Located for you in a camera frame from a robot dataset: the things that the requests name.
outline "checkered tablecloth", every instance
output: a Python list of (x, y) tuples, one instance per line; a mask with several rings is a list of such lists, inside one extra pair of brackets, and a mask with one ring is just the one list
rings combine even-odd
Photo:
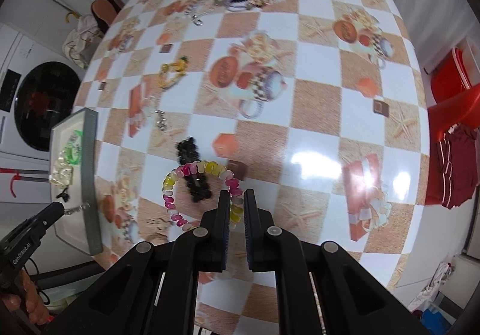
[[(105, 250), (96, 259), (109, 267), (139, 239), (158, 244), (182, 232), (167, 217), (161, 185), (178, 166), (176, 143), (191, 136), (202, 159), (248, 166), (241, 187), (255, 190), (276, 225), (305, 241), (338, 242), (392, 290), (416, 237), (429, 165), (422, 78), (393, 0), (216, 7), (202, 26), (170, 14), (176, 1), (130, 0), (78, 92), (75, 110), (98, 112), (95, 189)], [(369, 23), (375, 34), (363, 30)], [(167, 43), (170, 51), (161, 53)], [(162, 91), (162, 63), (183, 55), (187, 75)], [(213, 70), (236, 55), (234, 72), (227, 64), (225, 74)], [(140, 118), (131, 113), (133, 89)], [(165, 112), (165, 131), (155, 126), (156, 108)], [(228, 158), (212, 145), (219, 134), (234, 134), (234, 141), (224, 137)], [(346, 193), (355, 186), (345, 188), (355, 166), (366, 190), (376, 190), (357, 213)], [(187, 220), (216, 207), (221, 185), (209, 184), (213, 198), (198, 204), (183, 182), (175, 185)], [(226, 272), (200, 276), (196, 322), (222, 335), (276, 334), (275, 277), (248, 270), (242, 229), (230, 233)]]

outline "maroon clothing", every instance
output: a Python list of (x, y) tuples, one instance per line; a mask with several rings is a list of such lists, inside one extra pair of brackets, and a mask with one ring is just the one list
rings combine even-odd
[(447, 132), (442, 141), (430, 145), (430, 158), (433, 158), (430, 174), (439, 175), (436, 189), (440, 203), (448, 209), (460, 206), (472, 198), (475, 191), (478, 180), (476, 138), (476, 131), (459, 124), (453, 133)]

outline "blue object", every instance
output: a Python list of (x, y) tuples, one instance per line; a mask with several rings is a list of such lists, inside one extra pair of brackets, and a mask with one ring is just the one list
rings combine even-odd
[(432, 313), (428, 309), (423, 312), (420, 322), (429, 330), (431, 335), (443, 335), (452, 326), (440, 312)]

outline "colorful spiral hair tie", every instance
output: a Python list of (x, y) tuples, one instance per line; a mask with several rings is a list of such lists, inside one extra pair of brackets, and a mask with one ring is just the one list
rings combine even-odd
[(217, 162), (208, 162), (206, 160), (195, 161), (193, 163), (186, 163), (183, 166), (178, 166), (172, 170), (163, 181), (163, 199), (165, 200), (165, 207), (170, 215), (172, 221), (177, 222), (177, 226), (181, 226), (183, 231), (188, 231), (193, 227), (187, 220), (179, 214), (174, 204), (173, 186), (180, 178), (189, 176), (190, 174), (197, 173), (209, 173), (219, 177), (224, 181), (225, 185), (229, 187), (230, 193), (230, 229), (235, 229), (237, 223), (242, 219), (240, 215), (243, 213), (243, 208), (240, 205), (243, 204), (243, 190), (239, 187), (239, 180), (233, 176), (233, 172), (227, 170), (225, 166), (219, 165)]

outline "washing machine door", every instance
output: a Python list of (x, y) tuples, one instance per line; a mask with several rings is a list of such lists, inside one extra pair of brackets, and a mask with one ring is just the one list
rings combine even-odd
[(26, 144), (49, 150), (51, 129), (70, 115), (79, 87), (75, 71), (56, 61), (42, 63), (26, 75), (14, 108), (18, 133)]

